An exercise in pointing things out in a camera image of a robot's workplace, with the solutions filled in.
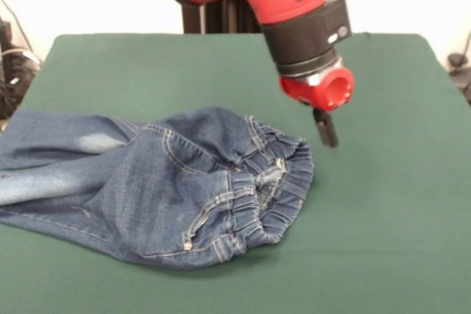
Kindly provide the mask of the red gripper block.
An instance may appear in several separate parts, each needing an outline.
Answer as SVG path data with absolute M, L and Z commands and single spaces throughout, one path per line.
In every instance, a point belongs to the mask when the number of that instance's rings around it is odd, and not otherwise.
M 324 146 L 336 148 L 339 140 L 329 112 L 346 104 L 355 90 L 353 73 L 339 57 L 313 74 L 279 78 L 282 91 L 292 99 L 313 107 L 313 117 Z

